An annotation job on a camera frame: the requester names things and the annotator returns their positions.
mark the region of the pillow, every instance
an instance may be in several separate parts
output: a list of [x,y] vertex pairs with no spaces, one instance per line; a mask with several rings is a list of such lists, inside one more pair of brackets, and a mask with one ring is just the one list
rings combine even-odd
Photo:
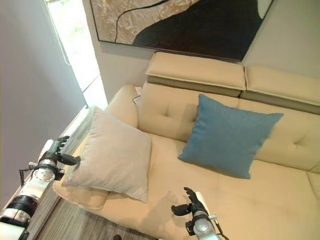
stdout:
[[146,203],[151,137],[98,108],[88,135],[64,185],[124,193]]
[[178,158],[250,179],[257,151],[282,116],[225,106],[200,94],[192,134]]

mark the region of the wall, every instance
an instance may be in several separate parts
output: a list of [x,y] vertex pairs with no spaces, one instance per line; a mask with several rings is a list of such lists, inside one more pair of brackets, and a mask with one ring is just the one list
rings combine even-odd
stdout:
[[[154,50],[99,42],[90,0],[83,5],[110,101],[122,85],[144,83]],[[320,77],[319,9],[319,0],[274,0],[242,63]]]
[[126,84],[142,86],[147,79],[145,71],[155,50],[99,42],[90,0],[82,0],[82,2],[104,91],[110,102],[121,86]]
[[245,65],[320,78],[320,0],[274,0]]
[[44,1],[0,0],[1,205],[85,100],[65,64]]

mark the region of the sofa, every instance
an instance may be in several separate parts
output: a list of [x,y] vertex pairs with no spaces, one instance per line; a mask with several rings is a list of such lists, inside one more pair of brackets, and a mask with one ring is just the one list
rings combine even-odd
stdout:
[[[189,203],[184,187],[203,195],[231,240],[320,239],[320,79],[259,66],[157,52],[139,106],[123,86],[106,109],[150,134],[148,201],[101,189],[53,188],[62,198],[119,225],[165,240],[195,239],[171,205]],[[257,152],[250,179],[178,159],[197,117],[199,94],[242,110],[284,113]],[[81,153],[86,139],[77,149]],[[66,173],[73,167],[67,166]]]

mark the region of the painting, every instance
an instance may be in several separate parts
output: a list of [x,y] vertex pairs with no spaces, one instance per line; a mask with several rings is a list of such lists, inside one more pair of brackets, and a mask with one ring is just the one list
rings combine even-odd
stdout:
[[239,62],[272,0],[90,0],[99,41]]

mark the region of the gray pillow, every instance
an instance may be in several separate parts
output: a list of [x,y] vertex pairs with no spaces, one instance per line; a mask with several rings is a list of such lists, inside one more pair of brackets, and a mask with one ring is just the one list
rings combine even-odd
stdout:
[[95,108],[81,161],[64,181],[124,193],[146,203],[151,137]]

